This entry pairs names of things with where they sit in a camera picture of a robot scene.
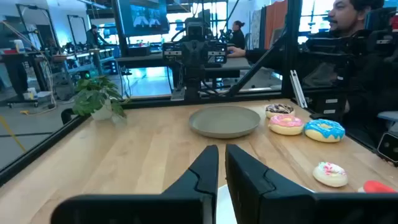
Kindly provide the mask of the black work table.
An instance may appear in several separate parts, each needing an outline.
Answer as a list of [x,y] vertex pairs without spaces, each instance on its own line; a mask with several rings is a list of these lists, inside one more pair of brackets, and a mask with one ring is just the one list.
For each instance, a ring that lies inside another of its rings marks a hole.
[[[150,54],[147,56],[138,56],[138,57],[119,57],[116,59],[118,65],[120,67],[127,67],[127,68],[144,68],[144,67],[176,67],[178,66],[178,81],[180,78],[180,65],[177,63],[167,64],[162,59],[162,54]],[[245,58],[227,58],[227,62],[222,65],[222,67],[206,67],[205,68],[205,78],[207,73],[213,72],[214,77],[218,78],[221,73],[227,71],[240,71],[240,70],[249,70],[251,67],[248,64],[248,61]]]

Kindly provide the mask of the large blue glazed donut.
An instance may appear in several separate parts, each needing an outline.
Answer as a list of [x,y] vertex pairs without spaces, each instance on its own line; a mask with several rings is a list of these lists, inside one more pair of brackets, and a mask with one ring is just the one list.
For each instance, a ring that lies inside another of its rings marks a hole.
[[304,125],[305,135],[319,142],[335,143],[345,136],[345,129],[340,123],[328,119],[314,119]]

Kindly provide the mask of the large chocolate glazed donut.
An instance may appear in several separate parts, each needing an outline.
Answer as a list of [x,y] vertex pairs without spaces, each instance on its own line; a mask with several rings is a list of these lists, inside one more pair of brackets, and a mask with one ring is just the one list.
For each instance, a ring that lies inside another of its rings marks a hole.
[[276,103],[266,106],[266,117],[272,118],[273,116],[280,115],[280,114],[287,114],[295,116],[295,110],[292,106],[283,104],[283,103]]

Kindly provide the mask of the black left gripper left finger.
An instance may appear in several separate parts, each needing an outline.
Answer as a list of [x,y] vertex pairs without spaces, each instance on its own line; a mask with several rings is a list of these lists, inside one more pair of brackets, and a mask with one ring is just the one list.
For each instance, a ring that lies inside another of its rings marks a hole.
[[215,224],[218,148],[207,146],[161,194],[86,194],[57,205],[51,224]]

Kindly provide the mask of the small red glazed donut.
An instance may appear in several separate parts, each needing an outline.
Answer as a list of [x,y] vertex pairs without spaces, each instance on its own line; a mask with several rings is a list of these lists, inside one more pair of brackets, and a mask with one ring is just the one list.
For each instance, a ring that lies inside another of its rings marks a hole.
[[364,192],[364,193],[396,193],[396,191],[388,186],[385,185],[381,182],[378,182],[376,180],[369,180],[366,181],[362,187],[358,189],[358,192]]

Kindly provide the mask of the large wall monitor screen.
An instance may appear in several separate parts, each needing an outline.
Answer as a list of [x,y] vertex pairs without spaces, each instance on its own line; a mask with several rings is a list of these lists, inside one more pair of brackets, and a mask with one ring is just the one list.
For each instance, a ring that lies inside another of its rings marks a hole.
[[119,0],[119,12],[127,37],[167,34],[166,0]]

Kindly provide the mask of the grey round plate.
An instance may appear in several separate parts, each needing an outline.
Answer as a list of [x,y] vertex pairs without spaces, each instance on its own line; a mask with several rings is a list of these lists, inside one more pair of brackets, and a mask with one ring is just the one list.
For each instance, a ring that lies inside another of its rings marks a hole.
[[232,139],[252,133],[259,125],[258,113],[240,106],[212,106],[189,117],[192,131],[209,138]]

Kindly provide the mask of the black machine assembly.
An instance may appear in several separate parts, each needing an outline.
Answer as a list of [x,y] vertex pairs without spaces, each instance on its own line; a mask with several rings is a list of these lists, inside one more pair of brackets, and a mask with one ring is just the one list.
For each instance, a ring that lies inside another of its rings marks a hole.
[[349,37],[326,38],[312,35],[299,52],[329,61],[357,60],[377,56],[386,63],[398,64],[398,32],[360,30]]

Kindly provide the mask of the person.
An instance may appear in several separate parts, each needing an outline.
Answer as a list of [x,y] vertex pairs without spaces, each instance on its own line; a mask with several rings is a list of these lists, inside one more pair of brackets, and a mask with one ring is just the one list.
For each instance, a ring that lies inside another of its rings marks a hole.
[[[349,37],[364,29],[366,14],[380,9],[384,0],[335,0],[328,13],[330,30],[314,37]],[[357,62],[351,73],[343,124],[357,138],[377,145],[386,131],[385,121],[377,115],[398,111],[398,72],[383,59],[370,55]]]
[[86,44],[93,49],[98,48],[101,44],[107,44],[107,41],[99,35],[96,25],[91,25],[91,29],[86,32]]
[[245,36],[241,30],[241,28],[245,25],[244,22],[234,21],[232,26],[232,35],[233,37],[230,40],[231,44],[234,44],[235,47],[240,49],[245,49],[246,41]]

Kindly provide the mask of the white metal strip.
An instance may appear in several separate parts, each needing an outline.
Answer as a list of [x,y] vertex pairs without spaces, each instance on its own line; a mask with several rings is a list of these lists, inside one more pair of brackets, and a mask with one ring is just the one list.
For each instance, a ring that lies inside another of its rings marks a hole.
[[296,70],[290,71],[290,81],[292,83],[294,95],[298,105],[301,108],[308,108]]

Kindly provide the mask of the small white sprinkled donut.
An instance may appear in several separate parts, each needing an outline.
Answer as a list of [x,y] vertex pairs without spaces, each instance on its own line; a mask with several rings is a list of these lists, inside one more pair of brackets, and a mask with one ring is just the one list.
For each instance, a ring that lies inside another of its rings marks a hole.
[[345,170],[331,162],[319,162],[312,174],[317,181],[330,187],[342,187],[348,183]]

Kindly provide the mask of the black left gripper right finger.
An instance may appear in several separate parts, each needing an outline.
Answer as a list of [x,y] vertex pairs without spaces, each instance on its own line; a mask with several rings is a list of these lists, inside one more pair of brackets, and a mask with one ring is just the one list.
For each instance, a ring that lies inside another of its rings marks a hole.
[[238,224],[398,224],[398,194],[312,192],[234,144],[225,166]]

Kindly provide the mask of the cluttered workbench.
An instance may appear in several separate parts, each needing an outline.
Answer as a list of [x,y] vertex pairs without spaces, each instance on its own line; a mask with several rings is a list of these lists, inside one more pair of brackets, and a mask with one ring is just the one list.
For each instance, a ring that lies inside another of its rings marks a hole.
[[49,51],[3,50],[0,63],[5,64],[5,74],[12,83],[12,90],[0,99],[0,106],[9,107],[16,103],[32,103],[37,107],[41,98],[68,100],[75,94],[79,79],[101,76],[105,70],[116,69],[113,49],[58,55]]

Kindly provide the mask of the black control box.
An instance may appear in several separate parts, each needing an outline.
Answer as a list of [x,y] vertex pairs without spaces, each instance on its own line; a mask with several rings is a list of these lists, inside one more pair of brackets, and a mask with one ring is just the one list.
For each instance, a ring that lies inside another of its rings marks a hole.
[[307,106],[312,119],[328,119],[340,123],[343,119],[346,93],[314,91],[307,95]]

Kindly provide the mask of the person's hand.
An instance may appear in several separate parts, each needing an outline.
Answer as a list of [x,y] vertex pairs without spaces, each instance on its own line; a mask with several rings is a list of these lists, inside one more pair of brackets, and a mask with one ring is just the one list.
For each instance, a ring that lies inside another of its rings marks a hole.
[[245,55],[246,51],[244,49],[240,49],[238,47],[233,47],[233,46],[228,47],[229,58],[245,57]]

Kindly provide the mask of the orange partition panel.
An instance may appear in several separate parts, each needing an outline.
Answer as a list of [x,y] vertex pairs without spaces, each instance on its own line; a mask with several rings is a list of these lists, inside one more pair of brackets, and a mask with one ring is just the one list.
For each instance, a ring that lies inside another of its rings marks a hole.
[[270,47],[273,31],[284,27],[287,8],[288,0],[276,1],[266,7],[266,31],[264,42],[266,49]]

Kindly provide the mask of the green potted plant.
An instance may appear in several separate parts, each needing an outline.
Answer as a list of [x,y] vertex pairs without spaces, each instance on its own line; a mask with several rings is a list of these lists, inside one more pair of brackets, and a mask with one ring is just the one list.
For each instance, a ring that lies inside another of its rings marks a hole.
[[72,111],[80,116],[90,115],[94,120],[126,118],[122,108],[123,97],[118,87],[107,77],[93,77],[77,82],[75,104]]

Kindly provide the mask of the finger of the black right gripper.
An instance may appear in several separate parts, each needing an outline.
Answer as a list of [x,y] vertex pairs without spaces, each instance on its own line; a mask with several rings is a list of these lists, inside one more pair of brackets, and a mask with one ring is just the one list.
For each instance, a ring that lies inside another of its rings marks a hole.
[[206,48],[197,47],[195,49],[195,66],[200,67],[206,63]]
[[193,59],[194,50],[191,47],[183,47],[183,64],[185,66],[191,67],[195,64]]

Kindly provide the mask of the large pink glazed donut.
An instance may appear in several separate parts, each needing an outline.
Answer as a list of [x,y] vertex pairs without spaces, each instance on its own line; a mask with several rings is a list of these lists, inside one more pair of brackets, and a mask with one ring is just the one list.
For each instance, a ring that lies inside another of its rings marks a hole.
[[269,119],[268,123],[271,131],[286,136],[301,134],[303,126],[304,124],[301,119],[289,114],[275,115]]

